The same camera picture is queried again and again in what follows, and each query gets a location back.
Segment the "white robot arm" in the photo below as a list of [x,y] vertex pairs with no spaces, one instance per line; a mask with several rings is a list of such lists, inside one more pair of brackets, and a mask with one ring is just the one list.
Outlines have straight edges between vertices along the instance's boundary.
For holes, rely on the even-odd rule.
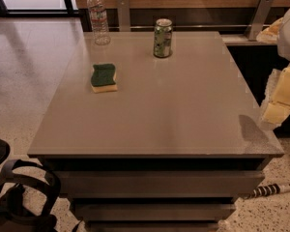
[[282,71],[272,70],[260,106],[259,125],[265,130],[273,130],[290,115],[290,9],[283,18],[259,33],[257,41],[275,43],[278,55],[289,62]]

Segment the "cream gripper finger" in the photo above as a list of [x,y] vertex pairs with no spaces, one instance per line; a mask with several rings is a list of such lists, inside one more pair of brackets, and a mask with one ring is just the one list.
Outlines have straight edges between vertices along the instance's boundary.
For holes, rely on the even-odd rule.
[[276,20],[269,27],[262,30],[256,37],[256,41],[264,44],[276,44],[278,38],[278,32],[282,24],[283,18]]
[[261,103],[260,126],[275,129],[290,115],[290,63],[282,71],[273,69]]

